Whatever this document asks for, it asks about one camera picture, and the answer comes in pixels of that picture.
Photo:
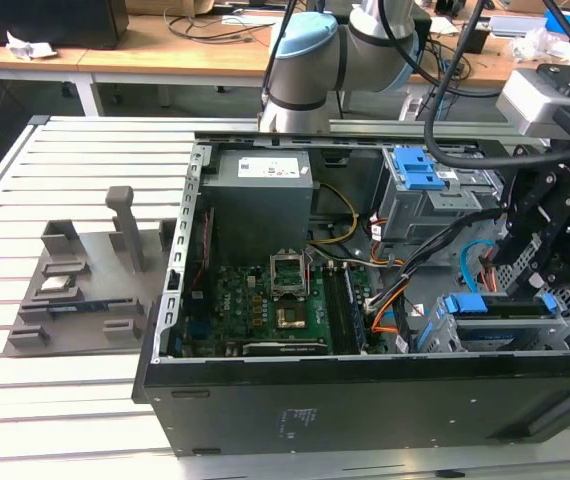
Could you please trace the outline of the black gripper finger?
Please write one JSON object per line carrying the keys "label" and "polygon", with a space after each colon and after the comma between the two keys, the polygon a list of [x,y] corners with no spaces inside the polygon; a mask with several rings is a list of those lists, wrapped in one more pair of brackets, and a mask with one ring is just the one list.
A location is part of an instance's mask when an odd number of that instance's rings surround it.
{"label": "black gripper finger", "polygon": [[570,199],[546,201],[534,212],[537,226],[540,226],[536,231],[540,244],[509,287],[510,297],[533,296],[543,286],[556,288],[559,276],[556,269],[564,264],[561,247],[567,237],[567,228],[570,228]]}
{"label": "black gripper finger", "polygon": [[546,220],[538,212],[542,202],[557,186],[554,172],[517,172],[504,191],[506,234],[497,242],[495,264],[513,264],[539,232]]}

